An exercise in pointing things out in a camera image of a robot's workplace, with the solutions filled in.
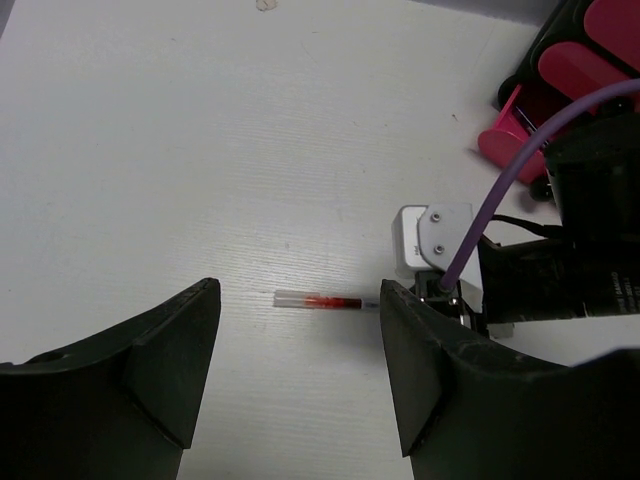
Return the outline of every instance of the purple cable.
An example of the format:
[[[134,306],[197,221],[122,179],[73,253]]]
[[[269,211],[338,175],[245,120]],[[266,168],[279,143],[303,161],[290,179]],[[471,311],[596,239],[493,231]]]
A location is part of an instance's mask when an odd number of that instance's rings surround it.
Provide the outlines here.
[[[444,290],[453,290],[456,283],[460,279],[462,270],[469,261],[469,257],[482,238],[484,230],[491,221],[491,217],[496,212],[498,205],[504,198],[511,184],[518,178],[518,174],[522,167],[525,166],[529,158],[558,130],[564,127],[574,118],[591,108],[606,102],[615,97],[629,95],[631,93],[640,92],[640,79],[626,80],[620,83],[608,85],[589,95],[586,95],[571,105],[566,106],[553,117],[547,120],[527,142],[520,148],[518,153],[513,157],[509,165],[502,171],[496,183],[493,184],[491,191],[485,198],[484,203],[478,211],[478,215],[469,227],[469,231],[460,244],[460,248],[456,252],[451,265],[440,280],[440,286]]]

